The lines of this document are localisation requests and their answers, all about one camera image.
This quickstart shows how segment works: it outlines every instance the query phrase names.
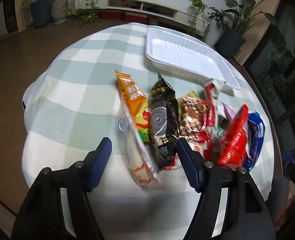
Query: blue gripper pad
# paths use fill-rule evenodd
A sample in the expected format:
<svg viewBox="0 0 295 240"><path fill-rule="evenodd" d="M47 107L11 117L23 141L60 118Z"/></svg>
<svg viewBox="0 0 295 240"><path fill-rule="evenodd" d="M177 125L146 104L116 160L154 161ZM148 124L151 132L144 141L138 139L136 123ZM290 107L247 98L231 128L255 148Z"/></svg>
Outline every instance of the blue gripper pad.
<svg viewBox="0 0 295 240"><path fill-rule="evenodd" d="M87 186L91 192L100 183L106 164L112 153L112 142L104 137L95 151L91 151L84 159L84 165L89 174Z"/></svg>
<svg viewBox="0 0 295 240"><path fill-rule="evenodd" d="M196 192L201 192L204 185L203 163L205 162L199 152L192 151L184 138L177 141L178 156L189 184Z"/></svg>

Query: light blue checkered tablecloth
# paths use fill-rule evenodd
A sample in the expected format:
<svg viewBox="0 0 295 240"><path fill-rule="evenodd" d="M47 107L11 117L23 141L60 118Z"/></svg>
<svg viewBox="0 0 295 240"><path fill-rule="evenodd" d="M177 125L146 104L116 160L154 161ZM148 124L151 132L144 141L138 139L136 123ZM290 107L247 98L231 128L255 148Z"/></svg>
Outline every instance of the light blue checkered tablecloth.
<svg viewBox="0 0 295 240"><path fill-rule="evenodd" d="M115 70L127 73L145 93L158 80L145 57L149 26L126 24L94 33L63 50L31 87L25 111L28 131L22 168L29 186L43 167L67 168L96 149L103 137L113 150L100 185L89 194L94 215L106 239L179 240L193 217L199 200L182 169L160 172L165 189L142 191L134 182L118 147L117 123L120 98ZM228 63L241 89L234 96L220 93L219 101L237 111L246 103L259 112L266 126L264 144L251 175L263 198L271 190L274 150L269 119L241 74ZM164 76L176 97L201 85ZM223 114L219 102L218 111ZM221 232L227 190L222 190L220 210L213 235ZM67 201L63 202L68 229L73 232Z"/></svg>

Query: plastic wrapper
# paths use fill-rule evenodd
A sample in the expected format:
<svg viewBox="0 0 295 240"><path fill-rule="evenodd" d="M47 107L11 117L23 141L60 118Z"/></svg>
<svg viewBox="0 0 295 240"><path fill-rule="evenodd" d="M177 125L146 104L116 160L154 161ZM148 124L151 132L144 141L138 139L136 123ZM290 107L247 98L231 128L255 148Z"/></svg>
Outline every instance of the plastic wrapper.
<svg viewBox="0 0 295 240"><path fill-rule="evenodd" d="M234 117L236 116L236 113L230 107L228 107L225 103L222 103L222 104L224 108L225 117L229 122L231 122L231 120L233 120Z"/></svg>
<svg viewBox="0 0 295 240"><path fill-rule="evenodd" d="M221 140L219 165L226 165L232 170L241 167L246 157L248 107L243 105L229 124Z"/></svg>
<svg viewBox="0 0 295 240"><path fill-rule="evenodd" d="M132 109L138 109L137 112L139 112L142 102L141 100L136 100L133 102L128 101L126 103L126 100L131 99L128 97L128 94L124 92L126 89L124 84L127 86L134 86L136 89L135 93L139 94L138 91L141 90L130 79L129 75L126 75L126 81L121 80L120 75L122 75L121 78L123 78L125 74L117 73L121 96L121 108L123 110L121 119L118 122L118 136L121 152L124 155L136 183L142 190L162 188L162 183L157 173L158 166L156 165L151 153L145 147L141 135L136 128L135 122L133 121L133 116L135 115L133 115L128 107L131 105Z"/></svg>
<svg viewBox="0 0 295 240"><path fill-rule="evenodd" d="M194 91L190 91L186 96L190 97L190 98L201 99L198 96L198 94L195 93ZM182 113L183 113L183 110L184 110L182 97L178 98L177 102L178 102L178 106L179 106L179 121L181 121L182 120Z"/></svg>
<svg viewBox="0 0 295 240"><path fill-rule="evenodd" d="M166 166L164 168L165 171L171 171L171 170L176 170L178 168L181 168L182 167L182 164L181 164L181 161L180 161L180 158L179 156L176 154L172 160L172 163L169 165L169 166Z"/></svg>
<svg viewBox="0 0 295 240"><path fill-rule="evenodd" d="M224 130L226 130L228 126L229 126L229 121L224 118L216 130L217 132L216 136L218 139L222 136Z"/></svg>
<svg viewBox="0 0 295 240"><path fill-rule="evenodd" d="M124 99L131 116L134 117L139 112L146 96L138 85L131 79L131 76L124 73L116 72L116 78L119 85L119 92Z"/></svg>
<svg viewBox="0 0 295 240"><path fill-rule="evenodd" d="M204 95L206 100L209 101L205 132L210 137L210 145L208 146L208 154L205 155L205 160L211 162L216 162L217 160L214 152L220 151L220 143L216 136L218 127L218 112L216 104L221 91L221 86L222 85L216 80L204 86Z"/></svg>
<svg viewBox="0 0 295 240"><path fill-rule="evenodd" d="M183 96L182 100L184 110L180 122L180 135L186 136L203 132L206 128L209 101L187 96Z"/></svg>
<svg viewBox="0 0 295 240"><path fill-rule="evenodd" d="M135 116L135 125L143 142L150 142L149 121L150 121L150 110L149 110L149 104L146 99L142 103L140 110Z"/></svg>
<svg viewBox="0 0 295 240"><path fill-rule="evenodd" d="M204 158L211 146L210 137L205 132L209 101L188 96L181 97L181 100L180 137L184 137L191 149Z"/></svg>
<svg viewBox="0 0 295 240"><path fill-rule="evenodd" d="M162 170L173 161L179 132L175 91L160 74L159 81L151 90L150 109L150 136L156 147L155 160Z"/></svg>
<svg viewBox="0 0 295 240"><path fill-rule="evenodd" d="M258 113L249 114L248 117L248 126L249 126L249 157L246 157L243 167L248 171L252 170L257 159L259 158L264 133L265 133L265 125L260 118Z"/></svg>

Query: white plastic tray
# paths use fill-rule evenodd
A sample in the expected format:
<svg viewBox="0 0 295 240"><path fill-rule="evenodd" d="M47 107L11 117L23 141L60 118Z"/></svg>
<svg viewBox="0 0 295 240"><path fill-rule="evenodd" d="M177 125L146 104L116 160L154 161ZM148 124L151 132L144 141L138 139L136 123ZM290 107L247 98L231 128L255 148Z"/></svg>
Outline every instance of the white plastic tray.
<svg viewBox="0 0 295 240"><path fill-rule="evenodd" d="M240 85L220 54L195 41L155 28L147 29L145 55L160 69L196 78L217 79L227 86Z"/></svg>

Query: brown floor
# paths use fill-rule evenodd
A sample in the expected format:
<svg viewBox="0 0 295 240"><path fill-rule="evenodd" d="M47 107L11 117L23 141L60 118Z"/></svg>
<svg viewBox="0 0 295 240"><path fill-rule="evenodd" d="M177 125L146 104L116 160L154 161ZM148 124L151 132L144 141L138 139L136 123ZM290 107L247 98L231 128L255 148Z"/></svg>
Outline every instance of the brown floor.
<svg viewBox="0 0 295 240"><path fill-rule="evenodd" d="M0 201L17 213L28 191L21 156L26 131L21 100L25 89L67 46L99 30L123 24L104 20L98 27L70 23L16 33L0 40Z"/></svg>

